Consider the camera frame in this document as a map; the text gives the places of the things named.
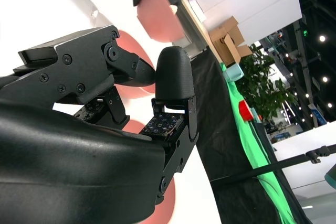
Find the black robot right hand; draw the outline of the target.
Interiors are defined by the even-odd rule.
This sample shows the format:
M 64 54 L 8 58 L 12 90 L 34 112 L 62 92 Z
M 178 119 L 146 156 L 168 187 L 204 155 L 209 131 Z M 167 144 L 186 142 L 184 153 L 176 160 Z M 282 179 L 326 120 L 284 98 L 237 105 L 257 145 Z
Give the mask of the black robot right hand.
M 21 51 L 1 78 L 1 223 L 136 223 L 197 140 L 190 59 L 153 68 L 91 28 Z

